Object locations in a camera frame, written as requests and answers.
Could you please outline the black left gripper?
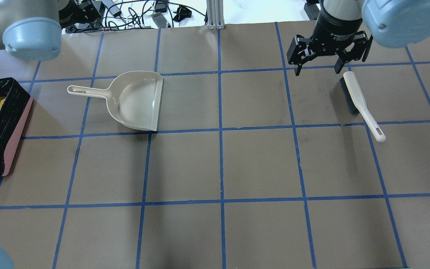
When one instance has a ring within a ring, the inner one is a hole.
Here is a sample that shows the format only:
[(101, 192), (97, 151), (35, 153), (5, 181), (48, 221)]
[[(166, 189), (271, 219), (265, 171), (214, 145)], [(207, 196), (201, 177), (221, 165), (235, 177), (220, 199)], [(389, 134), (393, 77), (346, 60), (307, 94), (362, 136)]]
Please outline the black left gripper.
[(82, 0), (81, 3), (75, 0), (59, 0), (58, 9), (59, 24), (62, 28), (76, 23), (95, 23), (102, 18), (91, 0)]

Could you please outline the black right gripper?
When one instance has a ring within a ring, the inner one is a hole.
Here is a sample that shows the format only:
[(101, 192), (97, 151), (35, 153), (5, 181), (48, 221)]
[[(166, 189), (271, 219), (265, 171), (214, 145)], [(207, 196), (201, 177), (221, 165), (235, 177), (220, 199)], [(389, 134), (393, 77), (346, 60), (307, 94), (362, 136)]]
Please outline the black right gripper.
[(310, 38), (295, 35), (287, 51), (288, 63), (294, 66), (299, 76), (302, 67), (309, 60), (321, 56), (338, 55), (334, 65), (339, 74), (346, 63), (362, 60), (365, 62), (373, 42), (365, 31), (360, 31), (360, 17), (342, 19), (340, 15), (329, 13), (325, 6), (320, 7), (314, 32)]

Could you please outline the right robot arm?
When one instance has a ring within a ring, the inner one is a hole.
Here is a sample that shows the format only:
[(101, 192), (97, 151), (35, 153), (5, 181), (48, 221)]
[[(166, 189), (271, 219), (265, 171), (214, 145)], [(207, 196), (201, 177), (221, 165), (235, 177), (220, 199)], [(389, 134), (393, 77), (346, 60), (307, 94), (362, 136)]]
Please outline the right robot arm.
[(299, 75), (305, 63), (338, 56), (340, 73), (346, 63), (365, 62), (373, 41), (401, 48), (430, 37), (430, 0), (320, 0), (312, 35), (295, 35), (288, 63)]

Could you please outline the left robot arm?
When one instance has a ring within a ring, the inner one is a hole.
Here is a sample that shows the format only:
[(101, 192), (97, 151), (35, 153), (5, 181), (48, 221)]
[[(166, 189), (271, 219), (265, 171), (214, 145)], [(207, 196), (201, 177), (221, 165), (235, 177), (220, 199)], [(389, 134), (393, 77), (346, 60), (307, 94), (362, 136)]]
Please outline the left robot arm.
[(53, 60), (64, 28), (100, 18), (90, 0), (0, 0), (0, 50), (26, 61)]

